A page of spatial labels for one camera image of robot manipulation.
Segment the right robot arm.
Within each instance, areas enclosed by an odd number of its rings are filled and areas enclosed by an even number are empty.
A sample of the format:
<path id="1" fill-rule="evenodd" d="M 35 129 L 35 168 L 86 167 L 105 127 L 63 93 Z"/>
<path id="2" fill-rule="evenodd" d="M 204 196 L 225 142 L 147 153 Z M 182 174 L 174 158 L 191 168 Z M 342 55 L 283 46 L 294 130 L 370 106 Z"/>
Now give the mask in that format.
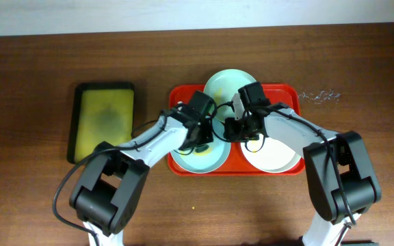
<path id="1" fill-rule="evenodd" d="M 225 139 L 247 141 L 262 134 L 284 143 L 305 162 L 315 215 L 297 245 L 341 245 L 358 219 L 382 197 L 362 137 L 326 130 L 289 106 L 268 102 L 231 102 Z"/>

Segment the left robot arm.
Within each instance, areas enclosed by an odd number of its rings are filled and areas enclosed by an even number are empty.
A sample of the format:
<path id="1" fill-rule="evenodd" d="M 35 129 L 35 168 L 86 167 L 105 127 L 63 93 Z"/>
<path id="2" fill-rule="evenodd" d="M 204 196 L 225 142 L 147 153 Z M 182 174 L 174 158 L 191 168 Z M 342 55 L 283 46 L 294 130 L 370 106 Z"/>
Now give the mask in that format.
<path id="1" fill-rule="evenodd" d="M 79 162 L 83 171 L 69 204 L 91 245 L 122 245 L 123 230 L 140 200 L 150 169 L 175 150 L 212 140 L 210 106 L 177 105 L 135 139 L 113 146 L 102 142 Z"/>

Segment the light blue plate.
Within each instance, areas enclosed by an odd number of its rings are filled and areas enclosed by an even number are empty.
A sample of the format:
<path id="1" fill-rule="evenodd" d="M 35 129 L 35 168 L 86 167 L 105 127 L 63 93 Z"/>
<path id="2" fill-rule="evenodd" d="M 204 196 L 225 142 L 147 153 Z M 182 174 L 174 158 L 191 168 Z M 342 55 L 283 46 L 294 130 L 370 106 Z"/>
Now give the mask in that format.
<path id="1" fill-rule="evenodd" d="M 178 175 L 208 174 L 215 171 L 226 162 L 231 152 L 231 144 L 213 134 L 213 142 L 207 145 L 209 149 L 201 153 L 194 152 L 195 148 L 171 151 L 168 155 L 168 167 Z"/>

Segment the yellow green sponge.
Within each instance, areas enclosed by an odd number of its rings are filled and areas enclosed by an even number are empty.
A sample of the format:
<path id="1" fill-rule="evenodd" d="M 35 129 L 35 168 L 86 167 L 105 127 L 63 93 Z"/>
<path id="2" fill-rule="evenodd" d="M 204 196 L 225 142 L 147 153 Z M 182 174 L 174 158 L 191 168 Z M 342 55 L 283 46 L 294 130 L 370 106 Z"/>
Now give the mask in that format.
<path id="1" fill-rule="evenodd" d="M 201 153 L 201 152 L 205 152 L 208 149 L 209 149 L 209 145 L 205 144 L 205 145 L 201 145 L 201 146 L 196 147 L 194 152 Z"/>

